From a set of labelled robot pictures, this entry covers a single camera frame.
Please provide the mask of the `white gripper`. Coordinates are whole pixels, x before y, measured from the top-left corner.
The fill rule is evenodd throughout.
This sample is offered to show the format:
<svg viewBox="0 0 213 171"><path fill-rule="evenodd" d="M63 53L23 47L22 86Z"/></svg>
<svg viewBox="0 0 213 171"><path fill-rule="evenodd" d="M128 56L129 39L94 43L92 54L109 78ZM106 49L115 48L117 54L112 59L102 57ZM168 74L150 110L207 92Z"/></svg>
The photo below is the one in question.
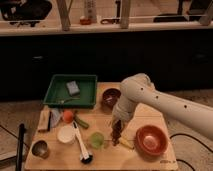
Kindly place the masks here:
<svg viewBox="0 0 213 171"><path fill-rule="evenodd" d="M122 133L132 120L138 103L126 97L120 97L112 110L111 127L114 132Z"/></svg>

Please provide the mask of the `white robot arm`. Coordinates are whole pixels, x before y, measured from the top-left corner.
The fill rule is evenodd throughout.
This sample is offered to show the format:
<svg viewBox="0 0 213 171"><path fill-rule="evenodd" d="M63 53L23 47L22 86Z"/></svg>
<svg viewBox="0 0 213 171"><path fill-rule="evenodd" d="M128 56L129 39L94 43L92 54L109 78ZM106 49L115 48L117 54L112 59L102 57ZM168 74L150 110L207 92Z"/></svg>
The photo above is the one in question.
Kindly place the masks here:
<svg viewBox="0 0 213 171"><path fill-rule="evenodd" d="M213 140L213 107L157 91L144 73L125 78L120 83L120 92L112 110L112 125L118 121L127 124L137 105L143 103Z"/></svg>

